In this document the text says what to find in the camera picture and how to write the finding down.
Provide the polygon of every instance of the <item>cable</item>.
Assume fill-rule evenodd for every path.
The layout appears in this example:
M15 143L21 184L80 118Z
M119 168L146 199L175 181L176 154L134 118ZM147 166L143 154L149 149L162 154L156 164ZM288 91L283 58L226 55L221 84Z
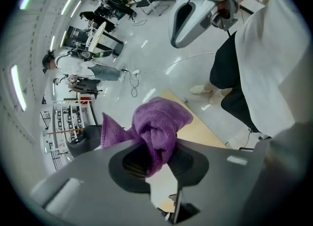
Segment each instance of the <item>cable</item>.
M245 144L245 146L244 146L243 148L245 148L245 147L247 146L247 144L248 144L248 142L249 142L249 138L250 138L250 134L251 134L251 133L252 133L252 130L249 129L248 141L246 142L246 144Z
M135 25L134 23L132 23L132 25L133 26L142 26L142 25L146 24L147 21L148 21L147 19L144 19L144 20L141 20L140 22L136 23L137 25Z
M222 23L222 27L223 27L223 29L224 29L224 24L223 24L223 20L222 20L222 18L220 17L220 20L221 20L221 23Z
M129 73L129 82L130 82L130 84L131 84L131 86L132 86L132 91L131 91L131 94L132 94L132 97L137 97L138 96L138 91L137 91L137 87L139 86L139 79L137 78L137 85L136 86L134 86L133 84L132 84L132 75L131 75L131 73L129 72L129 71L127 71L128 73Z
M241 12L241 17L243 18L243 23L245 24L244 15L243 15L243 10L240 9L240 12Z
M170 64L169 66L167 66L166 68L157 69L157 70L153 70L153 71L146 71L146 72L142 72L142 73L157 72L157 71L160 71L160 70L167 69L167 68L169 68L170 66L172 66L172 65L174 65L174 64L177 64L177 63L180 63L180 62L182 62L182 61L185 61L185 60L187 60L187 59L191 59L191 58L194 58L194 57L197 57L197 56L206 55L206 54L215 54L215 53L216 53L216 52L206 52L206 53L202 53L202 54L198 54L198 55L193 55L193 56L190 56L190 57L181 59L181 60L179 60L178 62L172 63L172 64Z

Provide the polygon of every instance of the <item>white cable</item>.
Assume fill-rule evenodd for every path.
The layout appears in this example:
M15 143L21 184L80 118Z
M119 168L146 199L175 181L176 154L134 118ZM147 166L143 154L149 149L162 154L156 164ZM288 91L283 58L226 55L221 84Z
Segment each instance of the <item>white cable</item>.
M193 56L190 56L190 57L181 59L181 60L179 60L178 62L172 63L172 64L170 64L169 66L167 66L166 68L161 68L161 69L157 69L157 70L153 70L153 71L146 71L146 72L142 72L142 73L152 73L152 72L157 72L157 71L165 70L165 69L169 68L170 66L172 66L172 65L174 65L174 64L177 64L177 63L180 63L180 62L182 62L182 61L185 61L185 60L187 60L187 59L194 58L194 57L196 57L196 56L202 56L202 55L206 55L206 54L215 54L215 53L216 53L216 52L206 52L206 53L202 53L202 54L198 54L198 55L193 55Z

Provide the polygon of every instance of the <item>black cable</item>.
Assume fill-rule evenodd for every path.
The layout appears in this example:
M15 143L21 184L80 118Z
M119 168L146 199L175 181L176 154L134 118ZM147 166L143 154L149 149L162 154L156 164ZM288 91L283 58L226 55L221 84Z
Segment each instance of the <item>black cable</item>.
M222 23L222 28L224 29L224 24L223 24L223 20L222 20L222 18L220 17L220 20L221 20L221 23Z
M129 72L129 71L127 71L128 73L129 73L129 82L130 82L130 84L131 84L131 86L133 87L132 88L132 91L131 91L131 94L132 94L132 97L137 97L138 96L138 91L137 91L137 87L139 86L139 79L137 78L137 85L136 86L134 86L133 84L132 84L132 74Z
M146 24L147 21L148 21L147 19L144 19L144 20L141 20L140 22L136 23L137 25L135 25L134 23L132 23L132 24L133 24L133 26L142 26L142 25Z
M246 144L245 144L245 146L243 147L243 148L245 148L246 147L246 145L248 144L248 142L249 142L249 138L250 138L250 134L252 133L252 130L251 129L249 129L249 135L248 135L248 141L246 142Z

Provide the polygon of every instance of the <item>white shirt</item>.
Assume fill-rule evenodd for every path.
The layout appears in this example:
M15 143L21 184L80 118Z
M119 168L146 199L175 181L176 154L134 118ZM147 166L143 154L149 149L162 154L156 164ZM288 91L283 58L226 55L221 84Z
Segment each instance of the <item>white shirt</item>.
M95 66L95 64L92 61L84 62L83 59L68 55L61 58L60 56L57 57L55 59L55 63L57 68L63 74L94 78L93 72L90 69L88 69L88 67L91 68Z
M308 120L301 95L312 91L305 78L311 34L294 3L269 0L237 31L235 45L242 90L257 129L275 136Z

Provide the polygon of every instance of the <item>pole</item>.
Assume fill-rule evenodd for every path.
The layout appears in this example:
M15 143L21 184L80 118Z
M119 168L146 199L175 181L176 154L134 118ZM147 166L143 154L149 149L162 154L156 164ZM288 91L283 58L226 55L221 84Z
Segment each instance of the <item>pole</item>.
M65 130L65 131L51 132L51 133L47 133L47 135L54 135L54 134L65 133L65 132L72 132L72 131L79 131L79 130L83 130L83 129L81 128L81 129L75 129L75 130Z

